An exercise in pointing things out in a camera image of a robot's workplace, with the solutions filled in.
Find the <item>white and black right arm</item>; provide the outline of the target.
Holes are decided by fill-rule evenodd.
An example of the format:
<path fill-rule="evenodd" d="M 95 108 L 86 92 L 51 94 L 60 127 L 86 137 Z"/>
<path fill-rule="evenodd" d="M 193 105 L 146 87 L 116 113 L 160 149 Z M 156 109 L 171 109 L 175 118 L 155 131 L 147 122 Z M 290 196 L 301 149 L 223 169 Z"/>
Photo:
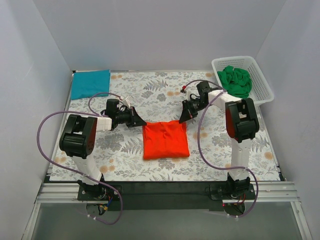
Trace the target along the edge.
<path fill-rule="evenodd" d="M 216 106 L 225 113 L 226 131 L 231 139 L 231 164 L 226 167 L 227 180 L 209 192 L 217 198 L 244 198 L 251 191 L 249 157 L 250 148 L 260 129 L 254 101 L 251 98 L 238 98 L 227 93 L 218 84 L 207 80 L 196 80 L 198 94 L 188 93 L 183 86 L 181 93 L 186 95 L 182 101 L 179 123 L 184 123 L 204 114 L 210 106 Z"/>

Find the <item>orange t shirt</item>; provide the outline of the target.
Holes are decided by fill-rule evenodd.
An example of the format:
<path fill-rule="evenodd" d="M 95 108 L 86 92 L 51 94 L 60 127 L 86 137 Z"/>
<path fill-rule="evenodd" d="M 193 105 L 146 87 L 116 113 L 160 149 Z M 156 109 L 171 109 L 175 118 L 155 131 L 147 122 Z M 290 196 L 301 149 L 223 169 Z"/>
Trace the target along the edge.
<path fill-rule="evenodd" d="M 187 124 L 178 120 L 148 122 L 142 127 L 143 159 L 188 158 Z"/>

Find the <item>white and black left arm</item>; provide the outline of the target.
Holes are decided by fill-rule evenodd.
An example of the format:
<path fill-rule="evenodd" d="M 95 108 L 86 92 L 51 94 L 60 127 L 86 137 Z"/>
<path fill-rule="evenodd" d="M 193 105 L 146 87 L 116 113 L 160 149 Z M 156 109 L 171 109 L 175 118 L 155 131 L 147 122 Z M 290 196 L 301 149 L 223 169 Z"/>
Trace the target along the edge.
<path fill-rule="evenodd" d="M 128 128 L 142 127 L 147 123 L 138 115 L 136 109 L 128 102 L 120 106 L 120 100 L 108 99 L 106 109 L 101 116 L 84 117 L 70 114 L 62 131 L 59 148 L 75 163 L 77 170 L 83 174 L 77 183 L 94 200 L 104 200 L 108 191 L 100 184 L 104 177 L 93 158 L 96 133 L 113 131 L 118 125 Z"/>

